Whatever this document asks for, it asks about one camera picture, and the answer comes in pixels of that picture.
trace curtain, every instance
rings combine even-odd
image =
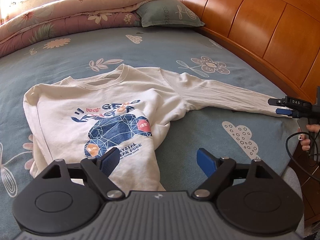
[[[0,25],[9,20],[9,9],[11,0],[0,0]]]

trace blue bed sheet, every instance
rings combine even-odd
[[[2,239],[19,232],[12,216],[14,197],[31,181],[32,135],[26,121],[24,93],[39,83],[55,83],[114,70],[120,63],[153,66],[177,73],[188,72],[276,98],[285,94],[247,63],[219,44],[187,28],[113,28],[77,33],[42,41],[0,59],[0,182]],[[284,117],[235,112],[214,107],[191,111],[171,122],[169,133],[156,150],[161,183],[167,190],[193,190],[205,179],[196,164],[196,150],[216,157],[229,156],[250,163],[230,134],[246,128],[257,154],[278,174],[289,162],[286,138],[297,131],[297,122]],[[293,151],[297,141],[290,142]]]

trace white sweatshirt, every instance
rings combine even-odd
[[[118,147],[120,163],[109,178],[126,194],[161,190],[154,150],[171,120],[206,106],[277,116],[269,98],[187,73],[125,64],[90,78],[39,84],[23,100],[34,140],[30,174],[55,159],[79,163]]]

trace graphic print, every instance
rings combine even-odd
[[[238,125],[235,127],[228,121],[222,122],[222,126],[250,159],[260,159],[257,155],[257,152],[259,151],[258,145],[254,141],[250,140],[252,133],[248,127],[244,125]]]
[[[135,109],[132,105],[139,102],[140,100],[134,100],[120,104],[104,104],[101,107],[77,108],[75,114],[78,116],[83,114],[83,116],[79,119],[72,116],[73,121],[83,123],[90,119],[97,120],[88,133],[90,140],[84,145],[84,154],[87,157],[103,156],[107,149],[131,139],[135,134],[152,136],[151,127],[146,117],[128,114]],[[120,159],[134,154],[141,147],[143,145],[140,143],[131,143],[119,148]]]
[[[87,157],[103,156],[107,149],[131,139],[134,135],[152,136],[150,124],[144,116],[134,114],[102,118],[90,129],[90,140],[84,146]]]
[[[120,103],[120,104],[117,104],[117,103],[105,104],[101,108],[86,107],[84,108],[84,110],[78,108],[77,111],[75,111],[75,114],[77,115],[84,114],[84,111],[92,114],[85,114],[80,119],[72,116],[71,119],[75,122],[87,122],[88,119],[98,120],[97,119],[98,117],[111,117],[115,115],[125,114],[125,113],[129,113],[131,110],[134,109],[134,107],[131,105],[139,102],[140,100],[135,100],[135,101],[132,101],[131,103],[127,102],[127,103]]]

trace finger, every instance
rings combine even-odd
[[[302,146],[306,146],[306,145],[310,145],[310,142],[311,141],[309,139],[306,139],[306,140],[301,141],[300,143]]]
[[[307,124],[307,129],[310,132],[319,132],[320,130],[320,125],[319,124]]]
[[[308,150],[310,150],[310,146],[309,145],[302,146],[302,150],[303,151],[308,151]]]
[[[303,139],[305,139],[305,138],[306,138],[306,137],[304,136],[304,134],[299,134],[299,135],[298,135],[298,140],[299,140],[299,141],[301,141],[301,140],[303,140]]]

